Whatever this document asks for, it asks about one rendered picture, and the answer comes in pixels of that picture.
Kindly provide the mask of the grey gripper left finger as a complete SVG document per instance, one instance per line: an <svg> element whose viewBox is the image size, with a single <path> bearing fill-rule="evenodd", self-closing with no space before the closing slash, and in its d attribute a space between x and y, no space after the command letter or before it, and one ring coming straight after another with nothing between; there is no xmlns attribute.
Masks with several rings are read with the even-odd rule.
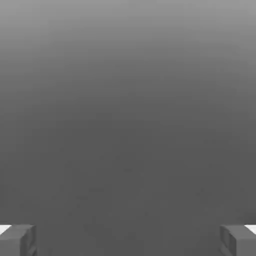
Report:
<svg viewBox="0 0 256 256"><path fill-rule="evenodd" d="M0 256L38 256L37 227L0 224Z"/></svg>

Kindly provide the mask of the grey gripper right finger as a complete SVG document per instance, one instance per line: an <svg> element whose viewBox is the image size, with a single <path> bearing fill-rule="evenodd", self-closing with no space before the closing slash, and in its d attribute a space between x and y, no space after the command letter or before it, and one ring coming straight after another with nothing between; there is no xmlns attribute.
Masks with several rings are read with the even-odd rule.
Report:
<svg viewBox="0 0 256 256"><path fill-rule="evenodd" d="M256 256L256 224L221 225L219 235L223 256Z"/></svg>

